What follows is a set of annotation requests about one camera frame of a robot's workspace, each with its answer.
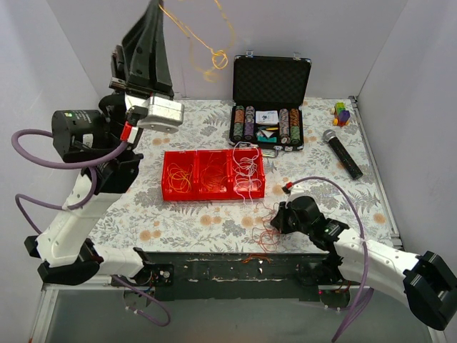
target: metal frame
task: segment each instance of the metal frame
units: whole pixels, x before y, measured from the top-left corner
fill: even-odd
[[[366,136],[365,128],[363,127],[363,122],[362,122],[362,118],[361,118],[361,115],[360,115],[360,111],[358,110],[357,98],[355,96],[350,96],[349,100],[351,100],[352,108],[354,110],[354,113],[356,114],[358,126],[360,127],[360,130],[361,130],[361,133],[362,133],[362,136],[363,136],[363,144],[365,145],[365,149],[368,152],[368,159],[371,162],[371,164],[373,165],[374,173],[375,173],[375,176],[376,176],[376,186],[378,187],[378,190],[381,193],[381,198],[382,198],[381,201],[382,201],[383,207],[384,207],[384,209],[385,209],[385,211],[386,211],[386,213],[388,215],[389,224],[391,225],[391,230],[392,230],[392,233],[393,233],[392,234],[392,239],[393,240],[396,240],[396,239],[399,240],[400,239],[400,236],[399,236],[400,233],[399,233],[397,225],[395,223],[395,219],[393,218],[392,209],[391,209],[390,204],[388,203],[386,191],[384,190],[383,182],[381,181],[381,177],[379,176],[378,166],[376,164],[376,160],[374,158],[373,152],[371,151],[370,143],[368,142],[368,138]]]
[[[42,290],[30,342],[44,343],[46,341],[58,294],[59,291],[57,289]]]

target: white wall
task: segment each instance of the white wall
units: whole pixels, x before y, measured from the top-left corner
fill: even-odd
[[[29,340],[41,280],[36,272],[39,263],[23,244],[34,231],[16,208],[14,195],[23,192],[62,203],[75,174],[25,161],[11,148],[11,135],[24,128],[50,130],[55,110],[94,108],[98,96],[46,0],[0,1],[0,41],[0,342],[23,343]],[[50,139],[24,138],[24,145],[44,158],[59,160]],[[26,206],[43,228],[55,215]]]
[[[109,54],[144,12],[148,0],[48,0],[91,82],[107,93]],[[168,19],[165,40],[174,90],[197,99],[231,99],[233,56],[255,54],[313,60],[308,96],[331,99],[358,94],[406,0],[221,0],[238,41],[221,80],[203,80],[189,63],[188,42]],[[167,0],[170,9],[215,49],[230,40],[212,0]],[[211,66],[211,55],[195,44],[196,60]]]
[[[457,274],[456,18],[453,0],[409,0],[359,100],[403,243]]]

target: floral tablecloth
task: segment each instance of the floral tablecloth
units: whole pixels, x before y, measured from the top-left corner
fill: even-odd
[[[351,121],[336,127],[339,139],[359,165],[363,177],[353,181],[322,133],[333,128],[329,109],[337,101],[346,104]],[[361,130],[349,100],[306,99],[303,103],[305,147],[300,152],[281,152],[276,159],[263,159],[265,198],[260,202],[164,202],[161,175],[165,151],[230,149],[228,143],[231,102],[182,101],[184,123],[176,134],[145,131],[136,149],[144,154],[140,174],[130,190],[109,208],[91,233],[97,243],[111,247],[141,247],[148,252],[263,252],[258,237],[263,221],[275,203],[286,199],[281,187],[302,177],[322,176],[345,189],[361,215],[368,238],[391,245],[390,226],[381,204],[373,167],[363,144]],[[344,198],[330,184],[302,184],[330,218],[358,230]],[[277,252],[318,253],[300,233],[281,237]]]

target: open case lid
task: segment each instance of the open case lid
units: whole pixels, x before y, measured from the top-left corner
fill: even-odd
[[[305,97],[310,70],[310,59],[235,56],[233,100],[293,104],[298,108]]]

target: red tray compartment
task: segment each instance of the red tray compartment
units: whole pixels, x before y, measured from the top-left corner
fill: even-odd
[[[243,158],[255,159],[251,198],[265,195],[265,174],[260,150],[165,151],[162,196],[165,201],[249,199],[249,181],[237,176]]]

